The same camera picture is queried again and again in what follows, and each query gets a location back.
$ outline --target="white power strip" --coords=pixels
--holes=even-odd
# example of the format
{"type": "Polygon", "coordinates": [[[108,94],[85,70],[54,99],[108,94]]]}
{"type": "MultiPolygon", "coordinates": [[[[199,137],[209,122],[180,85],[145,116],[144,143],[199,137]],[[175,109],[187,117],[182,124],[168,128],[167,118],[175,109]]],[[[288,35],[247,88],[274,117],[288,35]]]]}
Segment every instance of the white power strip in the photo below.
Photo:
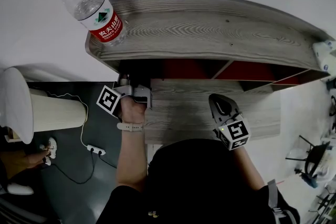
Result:
{"type": "Polygon", "coordinates": [[[99,154],[100,151],[101,151],[101,155],[106,154],[105,150],[102,150],[101,148],[98,148],[95,146],[87,145],[86,148],[88,149],[88,151],[91,151],[91,149],[93,149],[93,153],[96,153],[96,154],[99,154]]]}

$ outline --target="plastic bottle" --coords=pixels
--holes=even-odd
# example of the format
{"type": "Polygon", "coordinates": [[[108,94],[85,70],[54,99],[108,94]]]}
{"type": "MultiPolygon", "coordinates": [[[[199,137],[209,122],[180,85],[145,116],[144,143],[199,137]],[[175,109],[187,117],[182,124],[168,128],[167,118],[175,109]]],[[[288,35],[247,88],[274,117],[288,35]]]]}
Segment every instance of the plastic bottle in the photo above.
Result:
{"type": "Polygon", "coordinates": [[[109,0],[63,0],[68,12],[107,46],[120,44],[126,29],[109,0]]]}

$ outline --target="person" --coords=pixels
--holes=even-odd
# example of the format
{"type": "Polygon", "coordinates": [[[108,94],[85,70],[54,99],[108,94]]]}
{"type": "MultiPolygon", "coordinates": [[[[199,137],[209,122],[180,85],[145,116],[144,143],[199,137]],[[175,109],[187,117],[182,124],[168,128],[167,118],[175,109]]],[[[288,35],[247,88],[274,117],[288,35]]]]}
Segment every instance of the person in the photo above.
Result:
{"type": "MultiPolygon", "coordinates": [[[[145,106],[132,98],[122,98],[121,109],[124,123],[145,122],[145,106]]],[[[244,147],[228,151],[221,141],[180,141],[161,147],[147,169],[144,141],[143,131],[122,131],[117,187],[97,224],[300,223],[276,185],[264,183],[244,147]]]]}
{"type": "Polygon", "coordinates": [[[48,145],[40,145],[41,152],[26,154],[23,150],[0,152],[0,184],[6,186],[11,179],[25,169],[31,169],[40,164],[51,165],[50,158],[56,158],[57,143],[54,138],[49,138],[48,145]]]}

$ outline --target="watch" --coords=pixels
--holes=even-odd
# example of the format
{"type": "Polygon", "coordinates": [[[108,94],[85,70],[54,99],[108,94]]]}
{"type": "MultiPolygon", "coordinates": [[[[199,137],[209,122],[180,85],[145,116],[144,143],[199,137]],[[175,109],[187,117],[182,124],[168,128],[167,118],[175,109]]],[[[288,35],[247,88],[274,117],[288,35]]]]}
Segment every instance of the watch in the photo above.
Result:
{"type": "Polygon", "coordinates": [[[129,132],[142,132],[143,123],[121,123],[117,124],[117,128],[129,132]]]}

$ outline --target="white floor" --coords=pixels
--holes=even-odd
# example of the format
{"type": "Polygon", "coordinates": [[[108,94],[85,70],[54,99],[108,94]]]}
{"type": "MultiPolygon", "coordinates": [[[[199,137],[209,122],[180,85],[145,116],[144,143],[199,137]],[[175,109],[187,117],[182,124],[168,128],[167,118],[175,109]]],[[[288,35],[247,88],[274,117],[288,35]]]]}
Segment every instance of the white floor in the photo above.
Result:
{"type": "MultiPolygon", "coordinates": [[[[250,141],[246,149],[267,182],[273,178],[286,201],[297,208],[301,223],[306,223],[312,213],[308,213],[316,195],[323,186],[316,189],[309,187],[301,178],[294,175],[296,161],[285,160],[290,153],[292,157],[309,148],[302,135],[313,144],[320,144],[320,137],[331,126],[329,107],[330,95],[326,85],[321,81],[285,89],[281,91],[281,133],[279,136],[250,141]]],[[[149,161],[153,152],[160,147],[148,145],[149,161]]]]}

